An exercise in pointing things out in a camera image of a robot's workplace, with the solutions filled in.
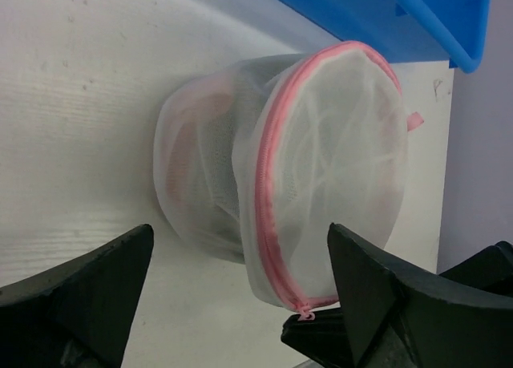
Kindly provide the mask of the white mesh laundry bag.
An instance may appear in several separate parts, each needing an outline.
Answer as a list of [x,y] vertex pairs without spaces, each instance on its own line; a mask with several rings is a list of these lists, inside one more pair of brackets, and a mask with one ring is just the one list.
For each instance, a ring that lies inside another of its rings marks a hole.
[[363,42],[241,61],[165,101],[156,196],[182,241],[243,264],[258,299],[310,320],[338,300],[329,226],[386,246],[421,124]]

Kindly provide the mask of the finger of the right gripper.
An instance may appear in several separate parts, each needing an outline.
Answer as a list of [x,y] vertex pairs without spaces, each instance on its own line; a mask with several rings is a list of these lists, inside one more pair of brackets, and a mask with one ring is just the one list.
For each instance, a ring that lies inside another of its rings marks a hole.
[[283,325],[281,341],[322,367],[360,367],[361,351],[355,322],[341,309],[326,309],[304,320],[299,314]]
[[440,276],[480,290],[512,290],[512,245],[490,245]]

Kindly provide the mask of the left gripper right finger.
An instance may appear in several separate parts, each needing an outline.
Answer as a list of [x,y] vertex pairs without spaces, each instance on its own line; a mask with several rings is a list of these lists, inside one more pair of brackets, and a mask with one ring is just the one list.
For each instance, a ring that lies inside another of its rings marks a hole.
[[418,367],[510,367],[512,290],[480,290],[372,245],[341,224],[328,233],[344,315],[355,322],[361,366],[387,330]]

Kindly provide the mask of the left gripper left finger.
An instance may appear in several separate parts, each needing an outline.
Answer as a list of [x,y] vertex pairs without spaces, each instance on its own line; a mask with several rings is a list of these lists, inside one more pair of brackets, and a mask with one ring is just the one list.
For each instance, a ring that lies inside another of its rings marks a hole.
[[1,288],[3,367],[119,367],[154,246],[149,224]]

